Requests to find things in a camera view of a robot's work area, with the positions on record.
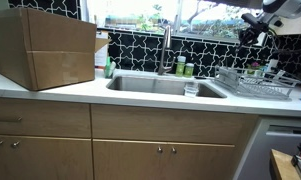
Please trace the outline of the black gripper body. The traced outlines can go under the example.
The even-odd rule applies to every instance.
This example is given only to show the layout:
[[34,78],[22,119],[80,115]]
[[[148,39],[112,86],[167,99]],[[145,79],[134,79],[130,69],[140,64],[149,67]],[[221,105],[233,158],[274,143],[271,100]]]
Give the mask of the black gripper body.
[[239,41],[241,46],[250,46],[258,43],[258,37],[261,34],[254,28],[240,29]]

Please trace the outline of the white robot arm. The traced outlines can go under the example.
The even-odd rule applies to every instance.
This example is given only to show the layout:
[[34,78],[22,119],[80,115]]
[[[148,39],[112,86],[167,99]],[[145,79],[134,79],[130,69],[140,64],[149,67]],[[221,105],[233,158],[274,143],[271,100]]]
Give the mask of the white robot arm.
[[270,31],[270,24],[281,27],[283,25],[281,17],[286,19],[301,17],[301,0],[263,0],[260,14],[254,16],[251,13],[244,13],[241,18],[249,24],[249,27],[239,30],[238,49],[256,44],[261,33]]

